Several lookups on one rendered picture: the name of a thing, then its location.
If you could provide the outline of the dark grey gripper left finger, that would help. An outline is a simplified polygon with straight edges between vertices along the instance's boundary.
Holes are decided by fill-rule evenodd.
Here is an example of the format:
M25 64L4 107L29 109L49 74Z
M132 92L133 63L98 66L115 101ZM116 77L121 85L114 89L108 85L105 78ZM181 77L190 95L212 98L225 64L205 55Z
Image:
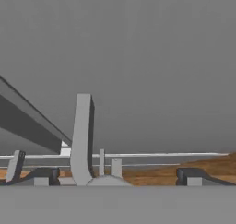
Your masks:
M59 185L59 168L37 168L31 171L28 175L23 178L16 178L12 181L0 182L0 186L9 186L9 185L26 185L26 186L54 186Z

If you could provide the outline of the long grey slanted board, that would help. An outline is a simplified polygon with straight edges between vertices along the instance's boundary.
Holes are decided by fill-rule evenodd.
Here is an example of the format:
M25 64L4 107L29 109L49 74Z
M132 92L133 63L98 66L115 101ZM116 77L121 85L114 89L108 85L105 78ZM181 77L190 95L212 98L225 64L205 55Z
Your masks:
M65 142L72 139L0 76L0 128L23 137L54 154L59 154Z

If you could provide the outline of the short grey tap lever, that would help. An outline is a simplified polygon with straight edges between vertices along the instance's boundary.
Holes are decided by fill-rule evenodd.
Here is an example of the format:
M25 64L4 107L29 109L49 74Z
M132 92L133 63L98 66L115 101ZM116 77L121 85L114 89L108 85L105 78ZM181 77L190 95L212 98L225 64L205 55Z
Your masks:
M119 158L112 158L111 175L116 177L122 176L122 160Z

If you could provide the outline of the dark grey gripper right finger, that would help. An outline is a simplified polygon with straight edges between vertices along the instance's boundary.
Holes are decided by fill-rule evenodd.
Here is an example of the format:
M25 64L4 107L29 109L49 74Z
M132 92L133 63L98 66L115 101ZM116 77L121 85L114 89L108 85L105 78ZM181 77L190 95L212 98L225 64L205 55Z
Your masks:
M183 186L205 186L205 185L228 185L235 186L235 183L220 180L210 176L203 169L199 168L178 168L176 170L177 185Z

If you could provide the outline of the small grey tilted block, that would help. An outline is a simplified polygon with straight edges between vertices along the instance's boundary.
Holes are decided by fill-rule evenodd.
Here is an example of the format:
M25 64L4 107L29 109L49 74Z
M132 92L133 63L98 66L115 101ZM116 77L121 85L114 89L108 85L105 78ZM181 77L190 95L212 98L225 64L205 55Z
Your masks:
M11 182L20 178L26 152L22 150L16 150L14 152L14 158L12 158L7 167L6 181Z

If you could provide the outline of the thin grey tap lever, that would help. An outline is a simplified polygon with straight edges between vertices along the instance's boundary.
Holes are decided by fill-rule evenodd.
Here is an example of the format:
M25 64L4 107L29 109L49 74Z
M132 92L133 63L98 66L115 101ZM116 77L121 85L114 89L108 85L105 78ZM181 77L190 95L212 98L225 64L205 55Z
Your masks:
M100 157L99 157L99 176L103 176L104 175L104 171L105 171L105 150L102 148L100 149Z

